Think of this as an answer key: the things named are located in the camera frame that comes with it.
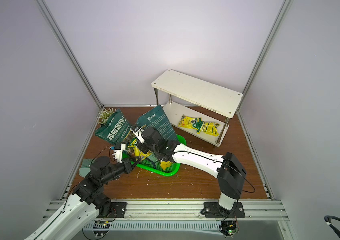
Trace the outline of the yellow green packet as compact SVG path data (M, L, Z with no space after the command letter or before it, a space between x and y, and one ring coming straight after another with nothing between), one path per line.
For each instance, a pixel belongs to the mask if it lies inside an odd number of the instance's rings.
M152 169L156 169L162 172L169 171L175 165L172 162L160 161L151 151L148 151L145 154L137 147L137 143L138 143L138 139L134 138L129 142L128 147L132 148L134 155L136 157L140 157L141 165L152 168Z

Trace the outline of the teal and yellow fertilizer bag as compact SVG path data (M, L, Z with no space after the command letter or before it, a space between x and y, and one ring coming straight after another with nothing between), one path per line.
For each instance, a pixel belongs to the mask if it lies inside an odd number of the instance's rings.
M178 140L177 134L161 105L139 117L135 124L142 129L152 127L158 130L165 140Z

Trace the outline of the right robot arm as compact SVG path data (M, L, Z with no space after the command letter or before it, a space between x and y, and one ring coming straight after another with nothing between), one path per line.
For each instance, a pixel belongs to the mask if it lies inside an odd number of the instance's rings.
M218 180L221 195L218 204L221 209L231 211L241 198L247 172L238 158L227 152L214 155L190 148L178 140L165 140L158 130L148 127L132 127L137 138L136 147L139 154L154 156L161 162L188 165L202 170Z

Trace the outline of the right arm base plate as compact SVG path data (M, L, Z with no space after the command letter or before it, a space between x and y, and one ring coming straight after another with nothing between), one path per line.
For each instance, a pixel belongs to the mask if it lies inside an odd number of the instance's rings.
M204 202L204 208L200 211L206 218L239 218L246 217L243 204L234 202L231 210L227 210L219 205L218 202Z

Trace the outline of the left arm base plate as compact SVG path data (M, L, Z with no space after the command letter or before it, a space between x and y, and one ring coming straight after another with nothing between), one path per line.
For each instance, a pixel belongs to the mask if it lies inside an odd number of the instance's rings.
M124 218L127 210L127 202L106 203L99 210L98 218Z

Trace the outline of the dark green flower soil bag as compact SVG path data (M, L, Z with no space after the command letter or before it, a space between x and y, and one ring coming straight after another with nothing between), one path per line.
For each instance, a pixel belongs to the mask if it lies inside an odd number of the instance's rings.
M130 133L132 124L127 120L121 109L108 119L105 125L95 131L95 135L110 144L122 143Z

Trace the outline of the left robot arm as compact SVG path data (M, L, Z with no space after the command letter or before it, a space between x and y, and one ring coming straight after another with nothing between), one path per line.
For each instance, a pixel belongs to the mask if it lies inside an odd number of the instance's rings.
M114 164L107 156L95 159L89 174L73 188L65 203L26 239L70 240L99 215L109 215L111 199L104 194L104 185L131 173L139 163L140 157Z

